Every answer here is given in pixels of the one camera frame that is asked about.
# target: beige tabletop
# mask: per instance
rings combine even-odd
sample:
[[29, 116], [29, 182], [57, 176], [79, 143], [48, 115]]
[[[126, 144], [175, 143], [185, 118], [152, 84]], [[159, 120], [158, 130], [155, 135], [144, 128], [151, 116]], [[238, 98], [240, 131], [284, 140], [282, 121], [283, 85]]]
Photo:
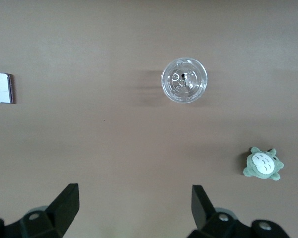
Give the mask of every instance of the beige tabletop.
[[[203, 96], [169, 100], [179, 57]], [[78, 183], [65, 238], [186, 238], [191, 186], [246, 225], [298, 238], [298, 1], [0, 1], [0, 217], [10, 224]], [[281, 179], [246, 177], [275, 148]]]

